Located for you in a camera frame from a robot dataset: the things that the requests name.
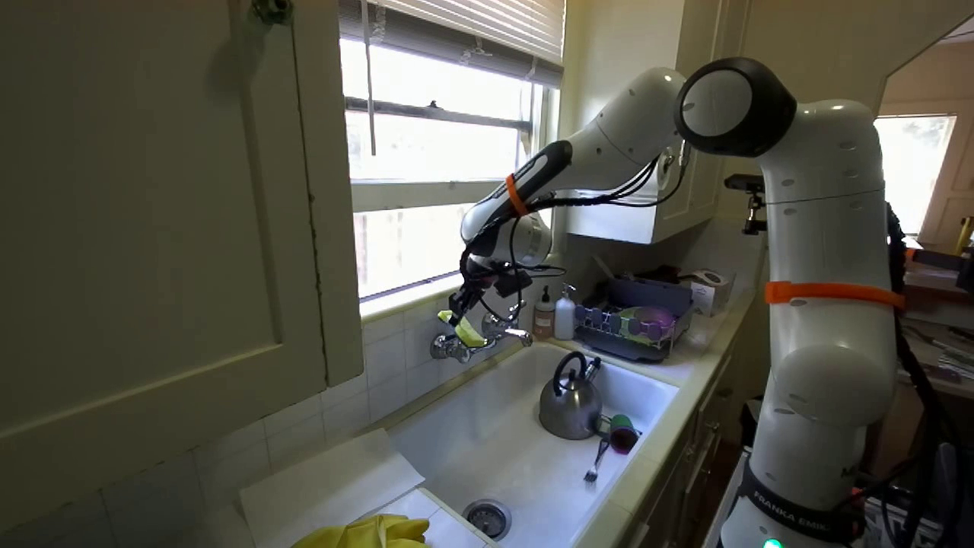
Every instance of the window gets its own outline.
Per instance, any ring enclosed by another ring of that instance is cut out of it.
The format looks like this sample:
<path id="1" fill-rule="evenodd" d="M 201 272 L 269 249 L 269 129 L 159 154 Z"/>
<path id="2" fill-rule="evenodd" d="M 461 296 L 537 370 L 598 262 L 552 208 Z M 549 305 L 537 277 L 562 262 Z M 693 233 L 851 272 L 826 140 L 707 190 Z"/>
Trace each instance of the window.
<path id="1" fill-rule="evenodd" d="M 361 36 L 375 28 L 361 24 L 361 5 L 341 18 L 358 298 L 457 273 L 467 208 L 555 136 L 561 76 L 557 64 L 480 36 L 478 59 L 457 56 L 457 29 L 403 13 L 367 18 L 380 18 L 375 39 Z"/>
<path id="2" fill-rule="evenodd" d="M 903 233 L 920 237 L 932 204 L 955 114 L 899 112 L 881 114 L 885 202 L 901 218 Z"/>

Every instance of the sponge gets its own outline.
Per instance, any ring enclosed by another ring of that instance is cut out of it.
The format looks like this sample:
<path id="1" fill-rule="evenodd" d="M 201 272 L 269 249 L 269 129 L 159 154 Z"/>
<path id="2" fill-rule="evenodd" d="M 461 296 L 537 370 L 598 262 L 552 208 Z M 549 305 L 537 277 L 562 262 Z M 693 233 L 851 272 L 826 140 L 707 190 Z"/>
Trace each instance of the sponge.
<path id="1" fill-rule="evenodd" d="M 457 339 L 473 351 L 476 346 L 486 346 L 486 339 L 476 327 L 468 327 L 467 317 L 457 323 Z"/>

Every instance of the backsplash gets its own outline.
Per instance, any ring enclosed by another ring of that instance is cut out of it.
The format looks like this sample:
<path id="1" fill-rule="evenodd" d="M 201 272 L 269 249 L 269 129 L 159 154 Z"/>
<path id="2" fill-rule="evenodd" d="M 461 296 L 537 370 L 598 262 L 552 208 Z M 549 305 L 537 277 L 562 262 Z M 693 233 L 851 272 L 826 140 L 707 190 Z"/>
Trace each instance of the backsplash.
<path id="1" fill-rule="evenodd" d="M 201 540 L 206 540 L 212 514 L 220 509 L 233 511 L 240 486 L 370 429 L 467 370 L 455 360 L 430 360 L 439 307 L 446 307 L 446 296 L 367 319 L 367 373 L 159 461 L 136 477 L 100 486 L 0 537 L 0 548 L 206 544 Z"/>

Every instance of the faucet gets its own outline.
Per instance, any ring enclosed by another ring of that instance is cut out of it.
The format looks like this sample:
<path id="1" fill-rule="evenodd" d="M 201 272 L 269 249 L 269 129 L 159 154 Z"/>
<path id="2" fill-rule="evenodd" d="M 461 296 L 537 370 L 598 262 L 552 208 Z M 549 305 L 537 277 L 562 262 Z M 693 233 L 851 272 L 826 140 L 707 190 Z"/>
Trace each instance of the faucet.
<path id="1" fill-rule="evenodd" d="M 499 313 L 486 313 L 480 319 L 480 339 L 485 345 L 468 345 L 457 334 L 457 327 L 446 323 L 446 329 L 439 334 L 433 334 L 430 342 L 430 357 L 433 360 L 457 360 L 457 361 L 468 361 L 473 357 L 494 351 L 499 342 L 504 339 L 517 339 L 521 345 L 534 345 L 534 334 L 526 329 L 517 327 L 517 310 L 524 305 L 514 305 L 509 310 L 509 317 Z"/>

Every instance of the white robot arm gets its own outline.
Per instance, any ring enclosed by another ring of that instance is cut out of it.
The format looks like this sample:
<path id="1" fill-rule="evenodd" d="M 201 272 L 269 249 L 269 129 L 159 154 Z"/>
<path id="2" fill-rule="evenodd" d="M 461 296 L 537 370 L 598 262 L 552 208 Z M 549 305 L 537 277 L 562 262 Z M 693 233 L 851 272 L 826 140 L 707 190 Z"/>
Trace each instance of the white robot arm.
<path id="1" fill-rule="evenodd" d="M 476 204 L 463 222 L 467 284 L 451 298 L 455 319 L 489 287 L 513 296 L 530 284 L 509 277 L 509 266 L 538 262 L 552 237 L 534 222 L 526 237 L 513 237 L 514 218 L 573 204 L 555 195 L 561 190 L 644 178 L 638 170 L 679 136 L 700 151 L 759 158 L 763 170 L 771 379 L 721 544 L 850 544 L 857 526 L 834 509 L 851 491 L 864 429 L 888 409 L 899 366 L 884 160 L 864 105 L 797 102 L 750 59 L 707 64 L 691 78 L 650 69 L 584 132 Z"/>

